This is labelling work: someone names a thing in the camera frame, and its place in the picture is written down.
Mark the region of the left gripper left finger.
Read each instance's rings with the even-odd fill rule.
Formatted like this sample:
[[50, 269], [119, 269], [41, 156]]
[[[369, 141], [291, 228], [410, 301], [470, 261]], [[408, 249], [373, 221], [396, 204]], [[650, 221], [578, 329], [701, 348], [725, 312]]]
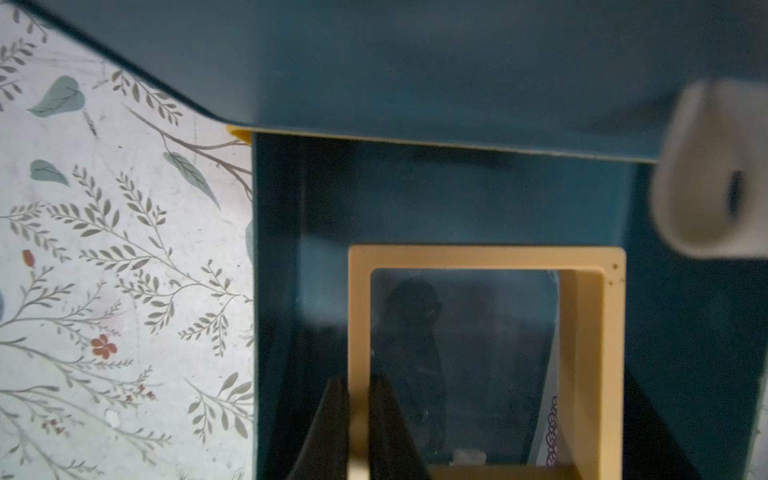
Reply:
[[325, 387], [290, 480], [345, 480], [348, 464], [349, 395], [342, 377]]

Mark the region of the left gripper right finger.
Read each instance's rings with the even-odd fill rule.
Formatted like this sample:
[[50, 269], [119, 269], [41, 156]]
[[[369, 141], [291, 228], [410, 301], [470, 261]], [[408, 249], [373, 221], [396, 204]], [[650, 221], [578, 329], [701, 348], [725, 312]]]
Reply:
[[369, 467], [373, 480], [431, 480], [412, 440], [394, 389], [383, 375], [371, 377]]

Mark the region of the large yellow wooden brooch box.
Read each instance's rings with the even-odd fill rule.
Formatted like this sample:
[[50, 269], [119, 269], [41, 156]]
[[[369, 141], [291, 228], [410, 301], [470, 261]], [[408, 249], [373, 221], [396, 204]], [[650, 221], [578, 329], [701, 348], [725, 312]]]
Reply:
[[435, 479], [622, 476], [626, 254], [619, 247], [354, 245], [348, 251], [349, 479], [369, 479], [370, 277], [374, 270], [557, 270], [559, 454], [565, 466], [433, 466]]

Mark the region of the teal three-drawer cabinet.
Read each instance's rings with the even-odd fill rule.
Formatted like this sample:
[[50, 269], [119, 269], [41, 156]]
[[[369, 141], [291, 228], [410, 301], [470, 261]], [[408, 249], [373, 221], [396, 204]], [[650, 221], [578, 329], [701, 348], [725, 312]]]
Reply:
[[654, 232], [682, 89], [765, 80], [763, 1], [24, 1], [255, 130], [259, 474], [341, 372], [356, 242], [623, 245], [634, 478], [739, 479], [767, 359], [767, 264]]

